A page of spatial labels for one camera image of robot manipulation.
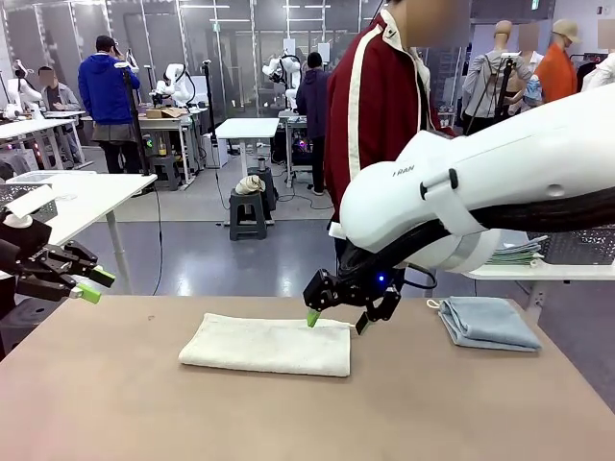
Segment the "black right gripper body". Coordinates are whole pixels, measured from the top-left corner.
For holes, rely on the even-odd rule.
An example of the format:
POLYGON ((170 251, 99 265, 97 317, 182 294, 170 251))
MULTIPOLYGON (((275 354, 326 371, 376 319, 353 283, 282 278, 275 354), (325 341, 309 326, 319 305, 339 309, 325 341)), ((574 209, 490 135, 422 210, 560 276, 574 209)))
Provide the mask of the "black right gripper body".
POLYGON ((347 304, 366 307, 384 296, 389 287, 402 288, 402 271, 390 269, 368 275, 359 281, 343 281, 325 269, 319 269, 303 291, 305 305, 315 311, 347 304))

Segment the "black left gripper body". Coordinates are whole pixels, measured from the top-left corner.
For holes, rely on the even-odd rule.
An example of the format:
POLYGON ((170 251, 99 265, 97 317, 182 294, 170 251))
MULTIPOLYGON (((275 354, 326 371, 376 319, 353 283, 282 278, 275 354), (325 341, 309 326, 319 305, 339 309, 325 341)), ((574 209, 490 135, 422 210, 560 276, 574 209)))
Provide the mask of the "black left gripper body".
POLYGON ((27 228, 1 225, 1 271, 10 275, 19 272, 20 261, 40 251, 49 240, 52 228, 34 220, 27 228))

